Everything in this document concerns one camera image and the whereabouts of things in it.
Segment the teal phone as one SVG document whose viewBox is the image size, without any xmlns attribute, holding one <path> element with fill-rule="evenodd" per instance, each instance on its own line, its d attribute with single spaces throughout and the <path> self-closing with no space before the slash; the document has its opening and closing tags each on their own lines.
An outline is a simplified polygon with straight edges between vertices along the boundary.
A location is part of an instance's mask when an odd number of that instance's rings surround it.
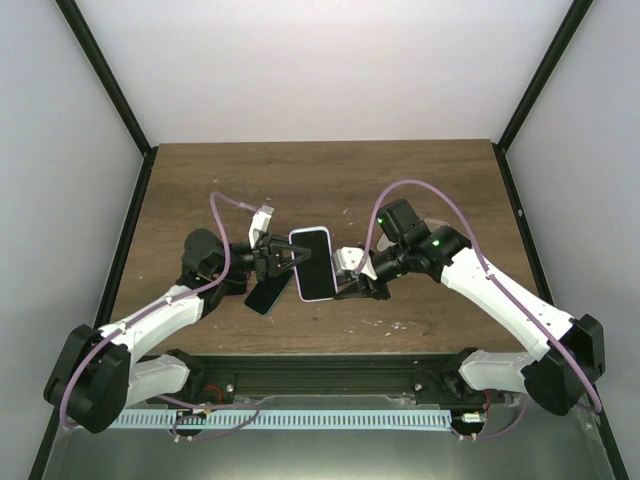
<svg viewBox="0 0 640 480">
<path fill-rule="evenodd" d="M 266 316 L 285 291 L 293 277 L 292 271 L 258 282 L 244 300 L 244 305 L 253 312 Z"/>
</svg>

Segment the beige phone case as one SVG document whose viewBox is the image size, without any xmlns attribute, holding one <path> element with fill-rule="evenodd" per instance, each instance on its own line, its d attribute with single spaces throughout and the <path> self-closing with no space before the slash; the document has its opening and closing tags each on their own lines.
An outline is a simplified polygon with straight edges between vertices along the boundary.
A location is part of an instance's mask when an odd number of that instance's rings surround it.
<svg viewBox="0 0 640 480">
<path fill-rule="evenodd" d="M 382 235 L 376 244 L 376 249 L 378 251 L 384 251 L 393 245 L 394 242 L 390 241 L 386 235 Z"/>
</svg>

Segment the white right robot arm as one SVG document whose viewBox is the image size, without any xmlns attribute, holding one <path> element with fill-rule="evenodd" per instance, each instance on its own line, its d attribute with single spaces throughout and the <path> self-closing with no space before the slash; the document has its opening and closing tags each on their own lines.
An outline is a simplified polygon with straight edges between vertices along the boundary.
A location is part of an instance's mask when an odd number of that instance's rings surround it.
<svg viewBox="0 0 640 480">
<path fill-rule="evenodd" d="M 458 403 L 479 390 L 528 395 L 546 411 L 564 416 L 605 371 L 604 329 L 589 314 L 575 318 L 538 298 L 479 258 L 462 233 L 431 227 L 405 199 L 381 207 L 383 230 L 374 253 L 343 247 L 333 254 L 342 287 L 338 299 L 390 297 L 390 281 L 424 274 L 462 295 L 504 327 L 522 346 L 517 353 L 463 352 L 444 378 L 447 396 Z"/>
</svg>

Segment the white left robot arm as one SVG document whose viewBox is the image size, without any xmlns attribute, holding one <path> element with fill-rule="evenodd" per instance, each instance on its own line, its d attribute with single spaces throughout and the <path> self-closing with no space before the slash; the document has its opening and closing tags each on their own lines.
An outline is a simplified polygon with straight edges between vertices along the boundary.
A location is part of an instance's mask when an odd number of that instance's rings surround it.
<svg viewBox="0 0 640 480">
<path fill-rule="evenodd" d="M 105 430 L 125 407 L 161 394 L 196 402 L 205 382 L 196 360 L 178 350 L 151 361 L 145 355 L 224 298 L 287 283 L 311 256 L 310 248 L 280 235 L 262 232 L 256 244 L 230 244 L 207 229 L 192 231 L 181 274 L 166 293 L 120 321 L 81 325 L 69 334 L 44 387 L 45 401 L 92 433 Z"/>
</svg>

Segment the clear phone case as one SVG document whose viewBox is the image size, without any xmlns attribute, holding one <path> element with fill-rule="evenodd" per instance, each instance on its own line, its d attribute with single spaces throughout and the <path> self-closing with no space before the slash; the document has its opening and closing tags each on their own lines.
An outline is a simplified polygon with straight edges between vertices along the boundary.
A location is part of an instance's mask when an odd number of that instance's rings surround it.
<svg viewBox="0 0 640 480">
<path fill-rule="evenodd" d="M 427 228 L 431 232 L 435 232 L 438 228 L 440 228 L 442 226 L 448 226 L 447 222 L 442 221 L 442 220 L 433 219 L 433 218 L 425 218 L 424 219 L 424 223 L 426 224 Z"/>
</svg>

